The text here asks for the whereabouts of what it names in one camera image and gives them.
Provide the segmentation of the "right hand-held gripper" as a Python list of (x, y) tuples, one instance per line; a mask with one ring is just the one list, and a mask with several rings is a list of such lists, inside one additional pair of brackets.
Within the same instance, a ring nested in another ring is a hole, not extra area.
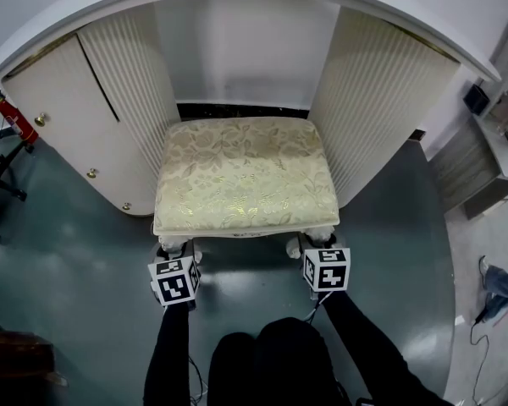
[(332, 233), (324, 243), (325, 249), (307, 234), (301, 233), (302, 275), (310, 288), (310, 299), (315, 300), (320, 293), (345, 291), (348, 288), (351, 252), (344, 248)]

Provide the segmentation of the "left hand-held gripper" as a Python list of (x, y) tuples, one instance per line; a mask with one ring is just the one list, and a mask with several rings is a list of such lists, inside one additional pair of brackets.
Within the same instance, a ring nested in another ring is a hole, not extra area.
[(181, 257), (170, 260), (168, 252), (159, 246), (154, 262), (148, 265), (152, 291), (164, 308), (196, 299), (200, 275), (193, 240), (184, 243)]

